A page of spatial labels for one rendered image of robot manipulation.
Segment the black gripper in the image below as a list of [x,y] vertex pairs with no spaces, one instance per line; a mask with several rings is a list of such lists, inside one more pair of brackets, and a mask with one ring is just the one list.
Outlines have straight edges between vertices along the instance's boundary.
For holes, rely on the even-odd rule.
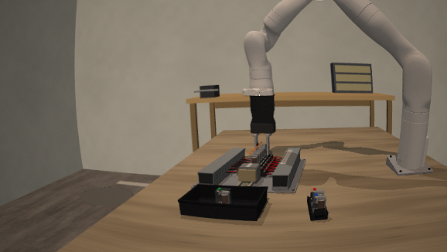
[[243,96],[250,97],[251,133],[254,147],[258,145],[258,133],[266,134],[266,155],[270,154],[269,137],[276,132],[274,119],[275,99],[272,79],[250,79],[250,89],[243,89]]

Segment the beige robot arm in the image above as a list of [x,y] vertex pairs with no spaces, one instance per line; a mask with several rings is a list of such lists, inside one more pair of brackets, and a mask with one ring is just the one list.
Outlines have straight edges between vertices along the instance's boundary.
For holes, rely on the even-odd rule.
[[[244,50],[250,79],[272,79],[271,64],[267,60],[266,52],[276,44],[282,31],[311,1],[282,0],[265,17],[260,32],[247,33],[244,37]],[[403,69],[397,164],[405,169],[419,169],[425,166],[432,95],[431,63],[369,0],[333,1],[367,36],[386,49]]]

